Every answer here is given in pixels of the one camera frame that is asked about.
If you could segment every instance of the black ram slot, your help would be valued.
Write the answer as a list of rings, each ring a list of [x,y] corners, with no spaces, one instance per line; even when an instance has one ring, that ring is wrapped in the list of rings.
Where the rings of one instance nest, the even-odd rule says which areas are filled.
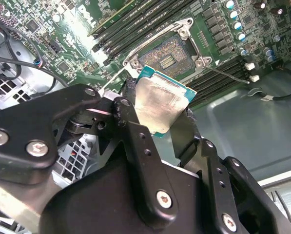
[[[130,47],[133,43],[144,38],[148,33],[153,30],[156,30],[162,22],[168,21],[170,18],[173,18],[176,13],[181,12],[183,8],[192,3],[195,0],[180,0],[174,4],[171,8],[167,8],[161,14],[159,14],[155,19],[151,20],[143,28],[137,31],[137,35],[133,35],[128,41],[124,41],[122,44],[117,45],[115,48],[108,48],[106,51],[109,52],[109,61],[112,61],[118,54],[123,50]]]
[[[189,104],[189,107],[194,107],[194,106],[197,106],[197,105],[200,105],[202,103],[206,103],[208,102],[211,98],[219,95],[220,93],[232,88],[233,86],[237,85],[238,82],[237,81],[234,81],[232,80],[230,83],[228,84],[225,84],[224,86],[221,86],[221,87],[217,87],[217,89],[215,91],[213,91],[211,93],[211,97],[208,96],[208,95],[201,95],[199,96],[198,98],[195,98],[193,99],[193,101]]]
[[[244,61],[238,56],[217,68],[219,71],[233,75],[239,79],[248,79],[248,71],[244,69]],[[213,97],[239,84],[239,82],[215,71],[210,71],[193,80],[187,85],[197,91],[196,97],[190,103],[190,107],[208,102]]]
[[[102,47],[110,38],[116,35],[119,31],[124,29],[128,24],[132,21],[136,20],[136,18],[145,14],[145,12],[152,7],[154,4],[161,0],[147,0],[143,2],[141,5],[135,7],[132,11],[128,12],[123,18],[121,18],[116,23],[112,24],[110,27],[106,28],[103,33],[100,33],[98,37],[100,47]]]
[[[125,28],[123,28],[118,34],[107,40],[103,45],[104,47],[114,47],[122,42],[123,38],[127,38],[129,35],[135,33],[139,28],[142,28],[151,19],[160,14],[167,5],[172,5],[177,0],[161,0],[150,9],[148,9],[143,15],[138,17],[135,21],[131,22]]]
[[[112,27],[115,23],[118,23],[119,21],[121,21],[123,19],[123,17],[126,17],[128,13],[132,12],[134,9],[136,9],[140,4],[142,4],[145,0],[143,0],[142,2],[140,2],[139,4],[137,4],[132,10],[130,11],[124,11],[119,13],[118,15],[120,16],[119,20],[114,22],[111,26],[106,27],[106,26],[99,26],[99,28],[93,30],[89,35],[92,35],[94,39],[97,39],[100,37],[100,35],[102,33],[104,33],[107,29],[109,29],[110,27]]]

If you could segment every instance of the white connector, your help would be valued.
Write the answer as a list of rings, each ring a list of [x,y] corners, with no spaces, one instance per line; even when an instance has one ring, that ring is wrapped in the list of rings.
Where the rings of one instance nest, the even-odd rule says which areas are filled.
[[[252,82],[257,82],[258,80],[260,80],[260,77],[258,75],[254,75],[254,76],[250,76],[249,79]]]
[[[251,71],[252,69],[254,69],[256,66],[254,65],[254,63],[245,63],[245,67],[248,71]]]

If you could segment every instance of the grey metal panel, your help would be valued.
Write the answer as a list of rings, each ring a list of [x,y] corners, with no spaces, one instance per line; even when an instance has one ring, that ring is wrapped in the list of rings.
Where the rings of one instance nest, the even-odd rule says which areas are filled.
[[[274,96],[291,93],[291,77],[280,72],[256,85]],[[264,102],[246,93],[240,89],[195,110],[201,134],[222,158],[241,160],[257,180],[291,170],[291,100]]]

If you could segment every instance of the motherboard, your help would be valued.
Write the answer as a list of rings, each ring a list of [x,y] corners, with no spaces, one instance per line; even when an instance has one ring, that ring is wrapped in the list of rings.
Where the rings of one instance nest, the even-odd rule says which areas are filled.
[[[196,90],[191,106],[291,61],[290,0],[0,0],[0,20],[69,85],[99,90],[124,68],[118,92],[148,65]]]

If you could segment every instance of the green circuit board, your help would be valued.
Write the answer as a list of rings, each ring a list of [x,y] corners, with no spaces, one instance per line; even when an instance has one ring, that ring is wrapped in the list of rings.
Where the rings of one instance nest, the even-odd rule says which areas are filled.
[[[163,21],[160,27],[153,27],[151,33],[133,43],[128,43],[128,47],[116,54],[111,62],[103,63],[107,60],[107,55],[101,50],[97,52],[92,50],[99,44],[97,37],[99,30],[111,27],[145,2],[145,0],[0,0],[5,6],[0,16],[11,26],[27,32],[40,49],[45,67],[64,78],[69,84],[85,83],[96,89],[106,84],[123,67],[122,63],[127,54],[138,44],[159,32],[164,26],[185,18],[194,19],[190,32],[201,55],[212,58],[210,66],[213,68],[239,56],[240,48],[244,48],[254,57],[262,74],[271,71],[273,62],[266,61],[264,51],[266,47],[274,52],[274,60],[291,61],[291,7],[282,6],[284,13],[276,15],[272,13],[272,9],[278,7],[278,4],[273,0],[269,0],[266,8],[260,10],[254,7],[254,1],[234,0],[233,10],[237,11],[238,16],[230,19],[228,14],[231,9],[224,7],[225,0],[193,0],[179,10],[176,8],[177,11],[173,11],[172,16]],[[167,6],[162,4],[159,11],[163,11]],[[206,14],[209,9],[212,9],[210,15]],[[213,17],[212,20],[216,21],[215,24],[220,29],[216,34],[222,32],[225,40],[222,48],[214,38],[216,34],[210,25],[210,19]],[[240,31],[232,28],[234,21],[241,22]],[[240,32],[246,35],[242,41],[236,39]],[[175,34],[165,35],[143,48],[140,56]],[[140,30],[132,30],[126,34],[120,31],[114,37],[119,44],[124,44],[138,35]],[[25,42],[25,45],[33,52],[28,43]],[[193,72],[194,69],[189,69],[173,78],[180,81]],[[189,83],[204,73],[184,83]],[[129,76],[130,74],[124,71],[108,88],[118,91]]]

